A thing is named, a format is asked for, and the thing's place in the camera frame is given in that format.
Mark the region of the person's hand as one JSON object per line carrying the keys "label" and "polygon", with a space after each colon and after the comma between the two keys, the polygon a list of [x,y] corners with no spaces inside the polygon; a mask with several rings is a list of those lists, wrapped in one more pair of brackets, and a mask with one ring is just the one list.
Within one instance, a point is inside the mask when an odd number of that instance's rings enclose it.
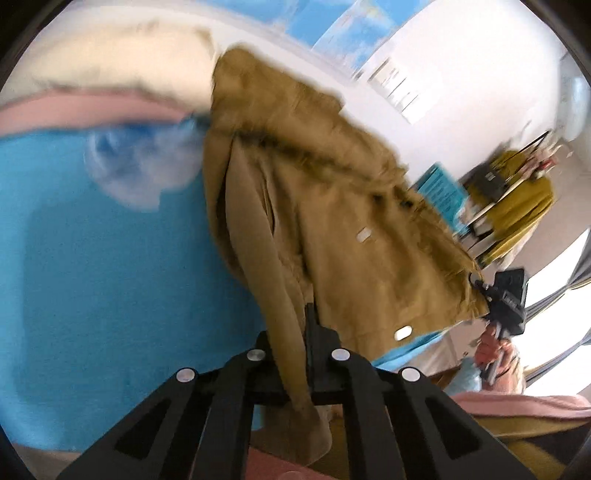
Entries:
{"label": "person's hand", "polygon": [[474,359],[476,366],[481,370],[484,385],[490,388],[501,378],[511,374],[519,362],[511,340],[504,338],[493,322],[490,322],[481,334]]}

